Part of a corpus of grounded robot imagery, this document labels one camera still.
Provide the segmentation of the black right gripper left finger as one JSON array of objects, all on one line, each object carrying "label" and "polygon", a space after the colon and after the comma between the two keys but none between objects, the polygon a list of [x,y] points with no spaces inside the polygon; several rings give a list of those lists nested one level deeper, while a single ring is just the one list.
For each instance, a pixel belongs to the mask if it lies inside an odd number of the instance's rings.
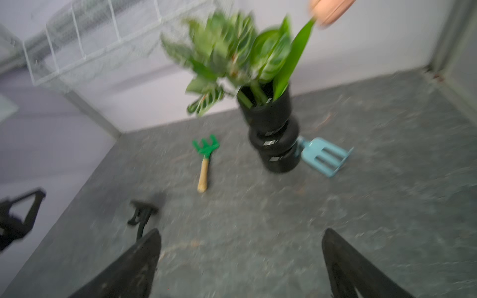
[{"label": "black right gripper left finger", "polygon": [[72,298],[147,298],[161,253],[161,235],[154,228]]}]

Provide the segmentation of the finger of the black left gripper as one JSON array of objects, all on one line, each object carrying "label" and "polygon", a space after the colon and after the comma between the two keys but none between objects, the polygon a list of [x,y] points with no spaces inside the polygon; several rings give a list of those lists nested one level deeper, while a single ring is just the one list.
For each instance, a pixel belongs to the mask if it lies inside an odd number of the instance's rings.
[{"label": "finger of the black left gripper", "polygon": [[[47,193],[43,189],[33,189],[20,196],[1,200],[1,251],[3,252],[16,240],[23,239],[34,227],[41,203],[46,198]],[[34,201],[22,220],[11,213],[11,208],[15,205],[33,197]]]}]

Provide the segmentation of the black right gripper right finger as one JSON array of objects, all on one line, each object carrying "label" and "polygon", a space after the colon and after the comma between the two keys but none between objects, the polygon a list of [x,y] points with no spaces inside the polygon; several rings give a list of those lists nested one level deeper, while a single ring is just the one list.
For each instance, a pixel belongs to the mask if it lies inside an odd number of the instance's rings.
[{"label": "black right gripper right finger", "polygon": [[335,230],[328,228],[322,251],[334,298],[411,298]]}]

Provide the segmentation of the black suction mount stand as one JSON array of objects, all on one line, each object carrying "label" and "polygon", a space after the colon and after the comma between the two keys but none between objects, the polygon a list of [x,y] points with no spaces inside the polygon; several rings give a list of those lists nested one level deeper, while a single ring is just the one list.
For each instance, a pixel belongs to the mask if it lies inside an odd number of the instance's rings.
[{"label": "black suction mount stand", "polygon": [[158,213],[157,206],[149,202],[131,200],[131,205],[135,208],[131,219],[127,221],[129,227],[139,226],[137,229],[136,241],[140,240],[144,234],[144,228],[152,215]]}]

